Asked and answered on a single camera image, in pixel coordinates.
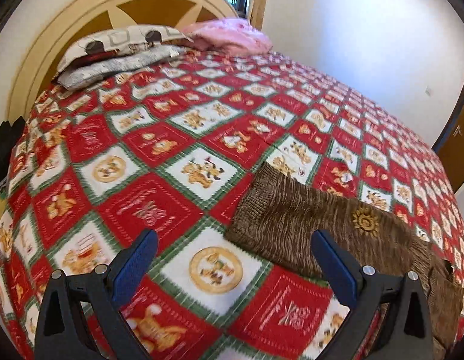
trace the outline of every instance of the bedspread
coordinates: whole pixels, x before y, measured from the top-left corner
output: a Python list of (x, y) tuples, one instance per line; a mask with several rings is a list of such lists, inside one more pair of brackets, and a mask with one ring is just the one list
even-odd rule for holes
[(416, 134), (280, 54), (191, 51), (79, 92), (52, 85), (34, 104), (0, 221), (0, 310), (21, 354), (33, 357), (51, 272), (109, 263), (148, 227), (158, 254), (122, 312), (153, 358), (315, 359), (347, 308), (325, 282), (223, 239), (264, 161), (393, 212), (464, 287), (464, 222), (439, 159)]

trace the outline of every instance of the metal screw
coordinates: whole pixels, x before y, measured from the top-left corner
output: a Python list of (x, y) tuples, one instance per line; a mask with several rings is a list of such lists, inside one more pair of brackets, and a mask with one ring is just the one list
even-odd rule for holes
[(369, 276), (372, 276), (375, 274), (375, 268), (373, 266), (370, 266), (370, 265), (365, 265), (363, 268), (362, 268), (362, 271), (369, 275)]
[(52, 279), (58, 279), (60, 276), (62, 276), (62, 271), (60, 269), (52, 272)]
[(95, 267), (96, 274), (104, 274), (107, 271), (107, 266), (105, 264), (100, 264)]
[(407, 276), (409, 276), (410, 280), (417, 280), (419, 278), (418, 274), (415, 273), (414, 271), (409, 271), (409, 273), (407, 274)]

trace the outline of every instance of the door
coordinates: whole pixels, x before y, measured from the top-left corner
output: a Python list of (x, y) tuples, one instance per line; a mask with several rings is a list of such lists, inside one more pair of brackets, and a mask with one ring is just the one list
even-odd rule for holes
[[(448, 126), (444, 129), (450, 132), (449, 136), (443, 140), (437, 152), (454, 192), (464, 183), (464, 98), (459, 98), (457, 103), (447, 123)], [(461, 103), (463, 103), (462, 109), (457, 110), (458, 106), (461, 107)]]

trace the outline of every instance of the blue gripper pad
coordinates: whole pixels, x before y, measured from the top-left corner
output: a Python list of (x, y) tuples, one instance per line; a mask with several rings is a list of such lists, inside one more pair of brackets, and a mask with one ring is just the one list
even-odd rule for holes
[(344, 306), (354, 309), (357, 304), (358, 286), (339, 256), (341, 252), (349, 253), (341, 250), (326, 230), (314, 231), (310, 238), (310, 245), (312, 254), (322, 268), (337, 300)]
[(154, 230), (143, 230), (127, 249), (121, 250), (110, 263), (109, 286), (112, 303), (118, 309), (132, 299), (158, 248)]

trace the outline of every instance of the wooden headboard panel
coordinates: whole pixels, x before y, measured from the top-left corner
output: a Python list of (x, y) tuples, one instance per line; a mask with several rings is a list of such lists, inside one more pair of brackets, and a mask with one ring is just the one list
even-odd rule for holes
[(25, 56), (8, 100), (8, 118), (28, 117), (58, 61), (81, 37), (134, 24), (162, 24), (180, 30), (222, 17), (237, 17), (226, 0), (75, 0), (47, 25)]

